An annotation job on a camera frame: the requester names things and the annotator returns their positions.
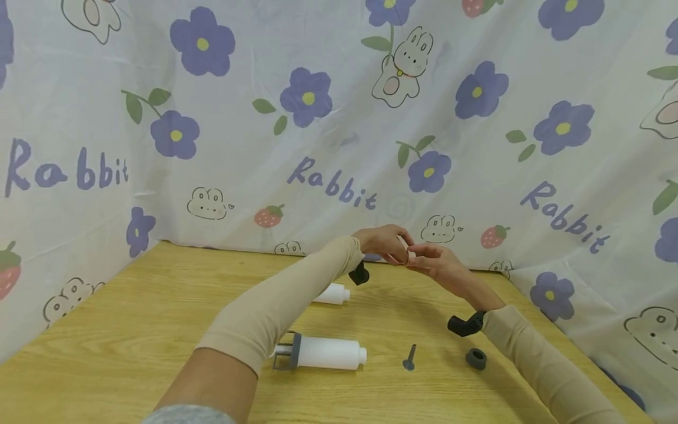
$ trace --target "white plastic bottle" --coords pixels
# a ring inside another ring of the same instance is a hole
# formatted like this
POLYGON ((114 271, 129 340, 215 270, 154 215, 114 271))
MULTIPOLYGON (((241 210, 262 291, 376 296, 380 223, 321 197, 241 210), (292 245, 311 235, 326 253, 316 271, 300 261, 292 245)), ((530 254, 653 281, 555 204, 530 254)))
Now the white plastic bottle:
POLYGON ((367 349, 355 340, 302 336, 298 366, 357 370, 367 363, 367 349))
POLYGON ((351 291, 344 288, 344 284, 332 283, 327 290, 315 298, 314 302, 331 303, 333 305, 343 305, 344 301, 351 298, 351 291))

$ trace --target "hand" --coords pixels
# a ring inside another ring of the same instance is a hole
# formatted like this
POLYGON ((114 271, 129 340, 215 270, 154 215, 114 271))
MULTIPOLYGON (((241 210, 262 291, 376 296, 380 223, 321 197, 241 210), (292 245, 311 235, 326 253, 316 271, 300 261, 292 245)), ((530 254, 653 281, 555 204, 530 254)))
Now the hand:
POLYGON ((448 292, 470 303, 476 311, 490 311, 506 306, 450 249, 430 243, 417 244, 407 249, 416 255, 407 262, 408 269, 431 277, 448 292))
POLYGON ((410 257, 401 239, 408 246, 414 245, 410 233, 394 224, 364 228, 353 234, 353 237, 360 242, 360 249, 364 254, 378 254, 392 265, 405 265, 410 257))

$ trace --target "finger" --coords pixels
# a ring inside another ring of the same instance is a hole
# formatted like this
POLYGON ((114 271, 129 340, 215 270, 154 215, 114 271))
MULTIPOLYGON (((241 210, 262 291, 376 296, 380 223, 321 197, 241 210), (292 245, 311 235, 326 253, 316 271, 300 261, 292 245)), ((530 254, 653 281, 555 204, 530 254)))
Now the finger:
POLYGON ((397 259, 395 259, 393 256, 387 253, 380 253, 381 257, 384 258, 384 260, 391 265, 402 265, 402 263, 398 262, 397 259))
POLYGON ((410 271, 418 272, 419 274, 424 274, 427 277, 429 276, 429 273, 431 272, 430 269, 411 267, 409 265, 406 265, 405 268, 409 269, 410 271))
POLYGON ((425 256, 416 256, 410 258, 407 262, 408 267, 426 268, 426 269, 440 269, 443 266, 443 261, 440 258, 427 258, 425 256))
POLYGON ((415 244, 415 243, 414 243, 414 239, 412 238, 412 236, 410 235, 410 233, 407 232, 406 229, 404 229, 403 227, 398 227, 398 226, 396 226, 396 228, 397 228, 397 230, 398 230, 397 235, 399 235, 400 237, 402 237, 403 240, 405 241, 405 243, 406 243, 408 246, 413 246, 413 245, 415 244))
POLYGON ((401 264, 407 263, 407 260, 410 258, 410 254, 405 250, 405 246, 398 239, 393 240, 393 247, 388 249, 388 253, 401 264))
POLYGON ((417 256, 425 256, 427 258, 439 258, 443 249, 431 243, 421 243, 407 248, 417 256))

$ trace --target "gray bracket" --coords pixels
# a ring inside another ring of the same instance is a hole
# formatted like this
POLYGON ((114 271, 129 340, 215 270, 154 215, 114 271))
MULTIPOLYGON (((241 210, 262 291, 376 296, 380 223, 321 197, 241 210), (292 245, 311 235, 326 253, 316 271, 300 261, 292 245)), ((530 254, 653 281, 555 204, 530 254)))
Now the gray bracket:
POLYGON ((278 343, 279 346, 292 346, 291 353, 274 353, 273 354, 273 369, 278 371, 289 371, 295 370, 299 366, 299 351, 301 350, 301 334, 296 331, 288 331, 288 333, 293 334, 294 338, 292 343, 278 343), (289 356, 290 361, 287 363, 287 366, 278 366, 278 357, 279 356, 289 356))

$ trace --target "beige arm sleeve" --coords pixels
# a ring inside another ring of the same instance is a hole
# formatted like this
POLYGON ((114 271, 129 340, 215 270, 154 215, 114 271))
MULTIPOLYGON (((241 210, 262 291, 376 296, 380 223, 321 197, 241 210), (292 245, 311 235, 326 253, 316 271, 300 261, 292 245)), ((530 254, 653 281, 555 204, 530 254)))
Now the beige arm sleeve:
POLYGON ((598 387, 515 307, 487 312, 483 332, 515 364, 558 423, 625 423, 598 387))
POLYGON ((333 240, 226 305, 196 349, 209 347, 225 353, 259 375, 275 345, 313 299, 336 278, 353 271, 363 258, 357 239, 333 240))

